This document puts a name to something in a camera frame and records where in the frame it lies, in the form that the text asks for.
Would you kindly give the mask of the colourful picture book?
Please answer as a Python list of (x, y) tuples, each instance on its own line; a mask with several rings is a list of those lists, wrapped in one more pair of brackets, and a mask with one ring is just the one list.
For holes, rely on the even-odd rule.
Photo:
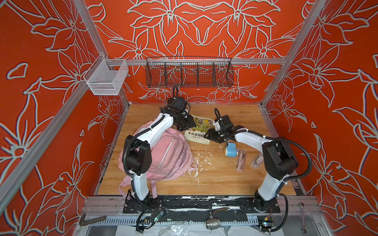
[(213, 119), (204, 118), (193, 115), (196, 127), (192, 127), (189, 130), (186, 130), (184, 133), (184, 137), (187, 141), (192, 141), (200, 144), (209, 145), (210, 140), (204, 138), (205, 134), (209, 129), (212, 129), (213, 126)]

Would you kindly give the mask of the pink student backpack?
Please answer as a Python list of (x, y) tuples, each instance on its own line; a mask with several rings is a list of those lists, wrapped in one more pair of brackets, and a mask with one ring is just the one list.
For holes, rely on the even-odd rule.
[(152, 122), (141, 126), (132, 136), (125, 139), (123, 152), (119, 156), (119, 168), (127, 175), (119, 185), (119, 193), (126, 196), (122, 187), (135, 186), (136, 178), (142, 186), (151, 181), (153, 198), (157, 197), (156, 181), (174, 180), (187, 171), (196, 169), (191, 148), (184, 135), (168, 128), (154, 145), (142, 140), (139, 133), (151, 128)]

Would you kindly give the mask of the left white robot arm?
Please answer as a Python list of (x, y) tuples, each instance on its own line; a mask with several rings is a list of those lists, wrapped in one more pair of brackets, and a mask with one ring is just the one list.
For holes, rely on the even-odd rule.
[(130, 178), (122, 185), (130, 184), (133, 198), (144, 205), (150, 196), (157, 197), (155, 181), (174, 180), (196, 169), (191, 148), (182, 134), (196, 124), (187, 100), (179, 96), (177, 85), (166, 106), (159, 110), (154, 121), (125, 139), (120, 154), (119, 167)]

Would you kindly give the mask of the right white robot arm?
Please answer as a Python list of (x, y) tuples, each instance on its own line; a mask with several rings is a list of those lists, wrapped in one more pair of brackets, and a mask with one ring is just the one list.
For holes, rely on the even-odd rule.
[[(283, 137), (268, 137), (249, 130), (241, 125), (234, 126), (228, 115), (221, 116), (217, 108), (214, 109), (216, 119), (214, 128), (209, 129), (204, 138), (216, 143), (235, 141), (254, 148), (262, 153), (264, 167), (267, 172), (262, 185), (254, 194), (254, 208), (259, 212), (267, 211), (283, 186), (296, 179), (310, 174), (313, 163), (310, 154), (298, 143)], [(292, 173), (299, 166), (291, 146), (299, 148), (308, 161), (307, 169), (300, 175)]]

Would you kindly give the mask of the blue pencil sharpener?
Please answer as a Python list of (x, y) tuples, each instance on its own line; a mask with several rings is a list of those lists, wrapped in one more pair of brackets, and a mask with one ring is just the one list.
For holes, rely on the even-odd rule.
[(227, 157), (236, 157), (238, 153), (239, 153), (239, 149), (236, 148), (236, 144), (232, 142), (228, 142), (224, 149), (224, 155)]

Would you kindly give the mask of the clear eraser box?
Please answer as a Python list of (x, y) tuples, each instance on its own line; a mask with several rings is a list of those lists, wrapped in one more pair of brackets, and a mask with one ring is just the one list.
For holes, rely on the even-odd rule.
[(251, 166), (255, 169), (258, 169), (259, 166), (263, 163), (264, 157), (263, 154), (260, 152), (255, 159), (252, 161)]

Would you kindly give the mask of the metal ball valve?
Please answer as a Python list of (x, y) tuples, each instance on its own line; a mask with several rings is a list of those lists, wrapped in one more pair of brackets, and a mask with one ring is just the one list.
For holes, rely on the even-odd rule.
[(208, 230), (215, 230), (218, 229), (221, 226), (221, 222), (218, 218), (215, 217), (215, 214), (221, 211), (229, 210), (229, 207), (222, 207), (215, 209), (214, 211), (211, 211), (209, 213), (209, 218), (206, 220), (206, 228)]

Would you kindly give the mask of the silver wrench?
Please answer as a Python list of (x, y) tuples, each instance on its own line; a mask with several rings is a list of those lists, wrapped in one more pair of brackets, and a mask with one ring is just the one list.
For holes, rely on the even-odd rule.
[(302, 224), (301, 232), (305, 235), (307, 234), (307, 229), (306, 229), (306, 223), (305, 223), (304, 204), (300, 202), (299, 207), (300, 207), (301, 224)]

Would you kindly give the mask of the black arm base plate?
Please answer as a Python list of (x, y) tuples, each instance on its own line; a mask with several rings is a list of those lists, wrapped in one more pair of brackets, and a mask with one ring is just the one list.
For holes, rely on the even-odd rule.
[[(160, 207), (169, 210), (210, 210), (220, 207), (241, 210), (242, 213), (281, 213), (277, 200), (268, 210), (259, 212), (253, 206), (254, 196), (232, 195), (159, 195)], [(123, 213), (142, 212), (143, 206), (132, 197), (126, 197)]]

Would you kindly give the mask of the rusty metal bracket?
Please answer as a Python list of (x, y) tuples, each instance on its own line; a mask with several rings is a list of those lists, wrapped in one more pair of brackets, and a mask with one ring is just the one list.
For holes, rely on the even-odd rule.
[(104, 221), (106, 219), (107, 219), (107, 216), (100, 216), (100, 217), (96, 217), (96, 218), (86, 219), (86, 214), (84, 213), (84, 214), (82, 214), (82, 216), (79, 220), (79, 226), (82, 227), (82, 226), (95, 224), (95, 223)]

